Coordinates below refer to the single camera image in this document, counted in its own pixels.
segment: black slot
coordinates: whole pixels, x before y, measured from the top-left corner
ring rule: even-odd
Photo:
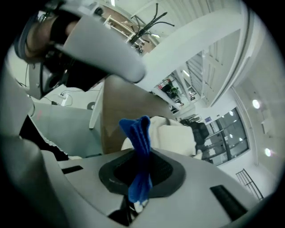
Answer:
[[[62,169],[62,172],[63,172],[63,174],[68,174],[68,173],[76,172],[76,171],[81,170],[81,169],[83,169],[81,166],[72,166],[69,168]]]
[[[234,198],[234,196],[223,186],[211,187],[210,190],[222,205],[232,221],[243,216],[247,210]]]

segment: window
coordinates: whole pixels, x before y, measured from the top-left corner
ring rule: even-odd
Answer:
[[[199,146],[202,160],[215,165],[225,163],[248,149],[244,126],[236,109],[207,125],[210,135]]]

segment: blue towel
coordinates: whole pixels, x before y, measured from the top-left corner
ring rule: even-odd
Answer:
[[[151,150],[151,141],[148,134],[151,121],[148,116],[142,116],[140,119],[130,120],[121,119],[120,127],[133,144],[134,150],[138,156],[138,174],[129,187],[129,201],[140,203],[148,199],[148,193],[152,188],[151,176],[148,170],[149,156]]]

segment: brown tabletop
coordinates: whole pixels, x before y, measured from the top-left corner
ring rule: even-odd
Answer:
[[[120,119],[137,119],[143,115],[174,118],[169,104],[160,97],[117,76],[108,77],[104,85],[101,118],[104,153],[121,150],[126,136],[118,125]]]

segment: ceiling light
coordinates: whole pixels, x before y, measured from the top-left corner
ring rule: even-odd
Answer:
[[[266,156],[268,156],[268,157],[271,156],[271,150],[270,150],[270,149],[266,148],[266,149],[264,150],[264,152],[265,152]]]
[[[259,108],[260,108],[260,103],[258,102],[258,100],[253,100],[253,101],[252,101],[252,105],[253,105],[253,107],[255,107],[256,109],[259,109]]]
[[[153,37],[155,37],[155,38],[160,38],[160,36],[157,35],[157,34],[151,34],[151,36],[153,36]]]
[[[190,74],[188,74],[185,70],[183,70],[184,74],[186,74],[188,77],[190,77]]]

